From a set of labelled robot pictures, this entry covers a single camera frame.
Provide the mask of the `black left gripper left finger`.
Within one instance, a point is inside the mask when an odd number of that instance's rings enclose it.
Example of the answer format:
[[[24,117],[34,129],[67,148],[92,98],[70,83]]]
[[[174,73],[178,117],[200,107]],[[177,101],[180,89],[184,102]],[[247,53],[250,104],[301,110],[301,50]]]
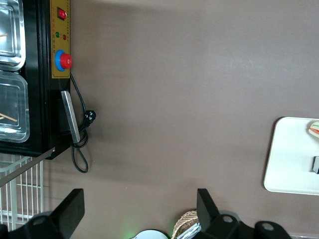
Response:
[[[34,216],[24,226],[7,231],[8,239],[69,239],[84,217],[84,190],[74,189],[53,210]]]

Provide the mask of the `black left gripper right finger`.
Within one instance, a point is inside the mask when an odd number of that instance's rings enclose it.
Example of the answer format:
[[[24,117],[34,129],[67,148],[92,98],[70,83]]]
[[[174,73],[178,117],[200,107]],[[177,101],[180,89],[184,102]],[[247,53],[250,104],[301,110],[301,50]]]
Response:
[[[231,211],[218,210],[207,189],[197,190],[198,239],[252,239],[254,229]]]

